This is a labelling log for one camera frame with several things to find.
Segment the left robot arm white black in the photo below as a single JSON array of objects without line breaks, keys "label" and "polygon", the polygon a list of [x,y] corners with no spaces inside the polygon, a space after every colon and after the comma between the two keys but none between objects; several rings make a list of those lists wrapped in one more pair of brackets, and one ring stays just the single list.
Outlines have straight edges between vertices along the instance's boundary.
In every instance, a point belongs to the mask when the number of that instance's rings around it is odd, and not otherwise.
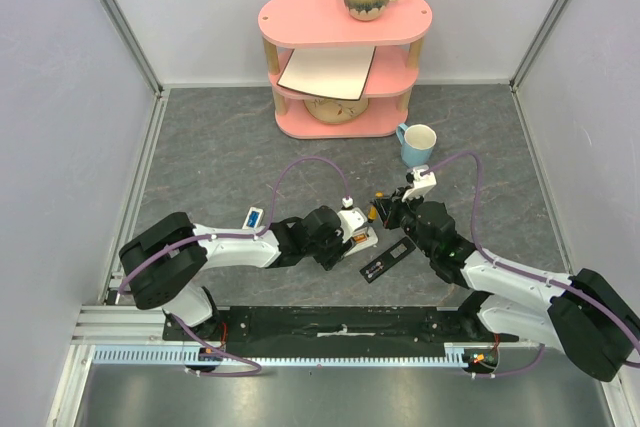
[{"label": "left robot arm white black", "polygon": [[160,307],[196,339],[208,340],[218,332],[220,318],[209,291],[194,282],[200,271],[284,268],[305,258],[330,270],[355,246],[353,237],[365,223],[355,208],[327,206],[250,229],[205,227],[176,212],[121,248],[125,277],[119,291],[129,290],[138,309]]}]

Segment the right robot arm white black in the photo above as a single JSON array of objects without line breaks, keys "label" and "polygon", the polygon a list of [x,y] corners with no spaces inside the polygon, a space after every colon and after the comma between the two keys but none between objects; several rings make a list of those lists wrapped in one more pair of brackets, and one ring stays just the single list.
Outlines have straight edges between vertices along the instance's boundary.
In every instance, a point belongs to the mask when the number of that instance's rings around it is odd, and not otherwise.
[{"label": "right robot arm white black", "polygon": [[372,202],[387,229],[400,229],[438,277],[472,291],[477,305],[458,328],[477,341],[490,332],[563,353],[592,378],[609,382],[639,349],[639,317],[598,272],[544,272],[510,263],[456,230],[444,204],[410,198],[406,189]]}]

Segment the black remote control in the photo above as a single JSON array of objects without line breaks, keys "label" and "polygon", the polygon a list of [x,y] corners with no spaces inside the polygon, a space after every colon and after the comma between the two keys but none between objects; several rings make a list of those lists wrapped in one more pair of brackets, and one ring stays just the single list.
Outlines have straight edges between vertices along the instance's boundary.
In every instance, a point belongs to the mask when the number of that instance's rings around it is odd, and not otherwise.
[{"label": "black remote control", "polygon": [[415,250],[415,245],[408,237],[403,237],[386,251],[360,269],[364,280],[371,284],[399,262],[403,261]]}]

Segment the light blue mug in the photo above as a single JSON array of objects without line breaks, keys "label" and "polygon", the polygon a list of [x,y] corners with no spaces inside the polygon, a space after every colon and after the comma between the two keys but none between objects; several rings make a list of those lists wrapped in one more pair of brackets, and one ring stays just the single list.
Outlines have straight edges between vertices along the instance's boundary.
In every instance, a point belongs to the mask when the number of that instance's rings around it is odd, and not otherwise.
[{"label": "light blue mug", "polygon": [[426,164],[437,142],[436,132],[424,124],[399,124],[396,136],[401,144],[401,160],[409,168]]}]

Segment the beige floral bowl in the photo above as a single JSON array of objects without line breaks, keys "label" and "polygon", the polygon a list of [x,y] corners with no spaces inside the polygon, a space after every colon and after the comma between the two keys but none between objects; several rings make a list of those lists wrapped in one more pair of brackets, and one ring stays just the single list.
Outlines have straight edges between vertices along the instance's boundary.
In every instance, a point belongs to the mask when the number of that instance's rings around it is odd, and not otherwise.
[{"label": "beige floral bowl", "polygon": [[330,125],[350,122],[362,115],[369,106],[369,100],[338,100],[330,98],[305,99],[303,104],[316,120]]}]

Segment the white board black edge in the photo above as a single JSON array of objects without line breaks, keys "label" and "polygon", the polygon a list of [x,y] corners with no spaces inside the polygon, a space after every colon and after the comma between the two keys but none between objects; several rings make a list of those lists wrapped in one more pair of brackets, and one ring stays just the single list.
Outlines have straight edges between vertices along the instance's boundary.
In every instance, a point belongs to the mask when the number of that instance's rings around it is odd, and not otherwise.
[{"label": "white board black edge", "polygon": [[375,51],[373,46],[295,49],[277,85],[314,97],[359,100]]}]

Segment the pink three tier shelf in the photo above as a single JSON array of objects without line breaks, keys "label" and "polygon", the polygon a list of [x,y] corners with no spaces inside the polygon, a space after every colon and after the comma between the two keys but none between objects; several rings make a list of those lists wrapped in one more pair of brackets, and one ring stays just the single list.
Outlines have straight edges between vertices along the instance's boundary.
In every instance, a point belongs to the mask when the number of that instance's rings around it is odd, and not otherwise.
[{"label": "pink three tier shelf", "polygon": [[352,18],[343,0],[270,0],[258,15],[280,130],[298,139],[385,137],[408,116],[425,0]]}]

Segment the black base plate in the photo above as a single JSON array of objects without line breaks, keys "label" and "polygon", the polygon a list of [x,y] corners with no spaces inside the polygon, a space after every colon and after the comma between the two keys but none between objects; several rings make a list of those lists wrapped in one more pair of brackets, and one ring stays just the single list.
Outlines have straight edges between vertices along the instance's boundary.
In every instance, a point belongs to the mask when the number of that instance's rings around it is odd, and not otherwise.
[{"label": "black base plate", "polygon": [[436,356],[446,343],[495,340],[474,313],[435,307],[234,306],[192,331],[253,358]]}]

